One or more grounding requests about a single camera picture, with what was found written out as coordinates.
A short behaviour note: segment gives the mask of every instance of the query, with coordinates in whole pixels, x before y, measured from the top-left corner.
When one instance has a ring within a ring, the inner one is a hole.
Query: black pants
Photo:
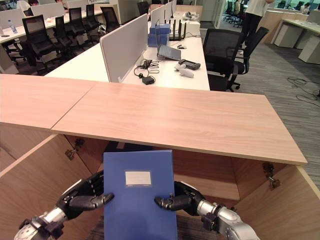
[[[261,20],[262,16],[254,15],[251,13],[246,13],[242,26],[242,33],[244,34],[241,44],[244,43],[247,45],[250,42],[252,36],[256,33],[257,27]]]

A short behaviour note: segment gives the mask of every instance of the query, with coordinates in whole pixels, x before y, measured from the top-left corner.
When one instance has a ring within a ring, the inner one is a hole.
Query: power adapter
[[[146,77],[142,78],[142,82],[145,85],[154,84],[155,83],[155,79],[152,76],[146,76]]]

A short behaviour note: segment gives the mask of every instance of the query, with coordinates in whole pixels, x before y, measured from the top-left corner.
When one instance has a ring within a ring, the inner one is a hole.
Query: robotic arm
[[[227,240],[260,240],[255,231],[240,216],[225,206],[210,203],[194,187],[174,182],[176,196],[156,197],[155,203],[166,210],[184,210],[191,216],[201,216],[203,227],[221,233]]]
[[[50,212],[26,219],[19,227],[14,240],[53,240],[62,234],[64,222],[78,217],[83,211],[100,208],[114,195],[104,192],[104,174],[100,171],[68,188]]]
[[[63,234],[65,221],[78,217],[83,211],[100,208],[114,198],[112,193],[103,194],[103,179],[103,171],[100,171],[76,182],[61,195],[50,212],[24,220],[14,240],[58,239]],[[205,229],[221,233],[227,240],[260,240],[234,211],[210,203],[190,185],[175,181],[174,190],[176,196],[156,197],[155,203],[169,211],[184,210],[191,216],[201,216]]]

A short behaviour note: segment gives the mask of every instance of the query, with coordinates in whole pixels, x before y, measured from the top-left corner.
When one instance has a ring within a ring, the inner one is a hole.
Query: wooden countertop
[[[0,74],[0,122],[49,130],[94,84],[95,81]]]
[[[98,82],[52,131],[237,158],[307,163],[264,95]]]

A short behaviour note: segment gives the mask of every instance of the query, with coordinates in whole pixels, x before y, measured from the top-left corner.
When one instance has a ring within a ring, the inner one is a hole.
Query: person
[[[260,20],[265,15],[268,5],[274,1],[275,0],[250,0],[243,20],[241,32],[244,36],[241,44],[245,42],[245,45],[248,45],[247,43],[250,42],[252,36],[256,33]]]
[[[234,14],[238,15],[240,12],[240,0],[235,0],[234,4]]]
[[[301,6],[300,8],[300,12],[302,14],[308,14],[309,10],[310,10],[310,3],[308,2],[304,6]]]
[[[38,0],[29,0],[28,3],[29,3],[30,6],[37,6],[37,5],[39,5]]]
[[[64,12],[67,14],[69,12],[65,2],[63,0],[55,0],[56,3],[62,3],[63,8],[64,8]]]

